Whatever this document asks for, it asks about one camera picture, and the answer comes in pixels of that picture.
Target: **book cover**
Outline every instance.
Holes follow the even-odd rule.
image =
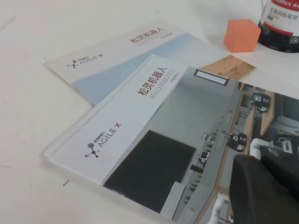
[[[229,195],[235,155],[270,156],[297,174],[299,101],[149,56],[47,160],[180,224],[209,222]],[[230,202],[220,218],[230,221]]]

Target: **wooden sample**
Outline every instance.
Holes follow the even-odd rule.
[[[200,70],[226,78],[231,78],[236,81],[240,80],[254,69],[256,68],[251,64],[248,64],[232,55],[224,57],[213,64],[200,68]]]

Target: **agilex logo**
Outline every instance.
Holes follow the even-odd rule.
[[[101,150],[98,149],[96,150],[96,146],[94,143],[96,143],[96,145],[98,144],[100,146],[100,148],[103,148],[105,146],[105,144],[112,139],[112,137],[114,136],[114,134],[117,132],[117,129],[121,127],[121,124],[116,123],[116,125],[114,125],[113,128],[111,128],[109,131],[107,132],[102,132],[101,134],[98,135],[98,137],[93,141],[93,143],[89,143],[87,145],[88,148],[90,148],[92,151],[90,152],[90,154],[86,154],[85,157],[88,157],[90,155],[95,155],[96,158],[98,158],[99,156],[97,155],[97,153],[100,153]]]
[[[92,57],[86,56],[86,57],[80,58],[78,60],[72,60],[72,64],[67,64],[66,66],[68,66],[68,67],[72,66],[75,69],[77,66],[79,66],[81,64],[89,63],[93,60],[99,59],[100,57],[103,57],[103,55],[99,54],[99,55],[95,55]]]

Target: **white label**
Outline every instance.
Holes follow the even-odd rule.
[[[222,76],[218,76],[218,75],[214,75],[214,74],[210,74],[207,73],[205,71],[201,71],[201,70],[197,70],[196,71],[196,76],[222,84],[222,85],[226,85],[228,78],[222,77]]]
[[[276,32],[299,36],[299,3],[294,2],[268,0],[262,14],[261,23]]]

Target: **booklet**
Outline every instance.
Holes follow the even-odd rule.
[[[205,70],[150,55],[45,159],[179,224],[209,222],[237,154],[297,174],[299,101]]]
[[[218,50],[163,20],[49,60],[46,65],[96,105],[151,54],[251,85],[275,82],[229,51]]]

